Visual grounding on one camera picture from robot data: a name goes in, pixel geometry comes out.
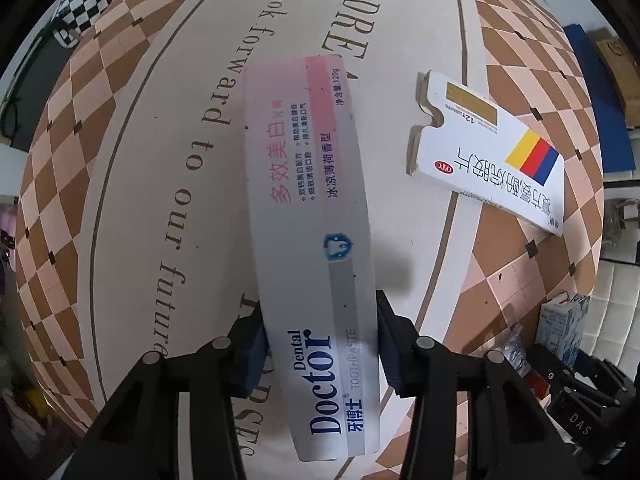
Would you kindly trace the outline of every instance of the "red stripe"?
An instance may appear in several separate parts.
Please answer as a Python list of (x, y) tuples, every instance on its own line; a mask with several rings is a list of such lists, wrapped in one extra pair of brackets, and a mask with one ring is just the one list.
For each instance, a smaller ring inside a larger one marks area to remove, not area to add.
[(533, 150), (531, 150), (531, 153), (529, 153), (527, 160), (524, 161), (520, 171), (533, 178), (542, 160), (545, 158), (546, 152), (548, 152), (550, 148), (551, 146), (549, 146), (544, 139), (538, 139), (538, 142), (533, 147)]

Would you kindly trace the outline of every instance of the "white leather upholstery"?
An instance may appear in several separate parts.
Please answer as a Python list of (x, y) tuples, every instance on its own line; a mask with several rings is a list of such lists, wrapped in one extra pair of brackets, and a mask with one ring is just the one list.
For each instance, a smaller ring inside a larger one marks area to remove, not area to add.
[(640, 267), (600, 261), (580, 347), (635, 378), (640, 361)]

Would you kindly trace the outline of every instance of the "tooth shield logo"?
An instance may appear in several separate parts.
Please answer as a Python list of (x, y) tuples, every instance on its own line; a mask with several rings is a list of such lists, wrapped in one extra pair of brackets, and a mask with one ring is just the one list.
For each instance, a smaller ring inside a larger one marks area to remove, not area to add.
[(324, 255), (330, 262), (344, 260), (351, 254), (353, 243), (349, 237), (343, 233), (334, 233), (324, 237), (322, 248)]

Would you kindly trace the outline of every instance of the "gray stripe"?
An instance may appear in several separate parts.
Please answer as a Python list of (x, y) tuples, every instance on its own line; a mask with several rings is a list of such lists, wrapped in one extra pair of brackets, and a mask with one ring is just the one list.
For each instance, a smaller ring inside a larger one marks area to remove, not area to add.
[(329, 281), (331, 283), (331, 299), (334, 308), (335, 340), (340, 370), (340, 386), (342, 387), (342, 406), (345, 409), (344, 429), (347, 436), (349, 456), (364, 454), (365, 427), (362, 431), (349, 431), (347, 410), (361, 411), (364, 419), (364, 404), (346, 406), (351, 400), (364, 402), (362, 384), (362, 359), (360, 356), (360, 331), (358, 329), (358, 312), (356, 309), (356, 287), (351, 257), (329, 263)]

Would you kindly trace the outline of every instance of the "small carton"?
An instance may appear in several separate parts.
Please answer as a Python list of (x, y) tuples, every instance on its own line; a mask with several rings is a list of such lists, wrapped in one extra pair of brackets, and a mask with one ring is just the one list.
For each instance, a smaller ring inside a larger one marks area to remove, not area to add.
[(607, 38), (596, 42), (596, 50), (615, 81), (626, 125), (640, 126), (640, 75), (629, 49), (620, 38)]
[(415, 139), (412, 174), (561, 236), (562, 156), (506, 110), (445, 75), (432, 70), (425, 83), (435, 126)]
[(376, 295), (342, 59), (248, 66), (244, 92), (260, 304), (296, 452), (376, 452)]
[(540, 307), (536, 343), (542, 343), (567, 366), (572, 366), (580, 349), (589, 310), (590, 296), (565, 292)]

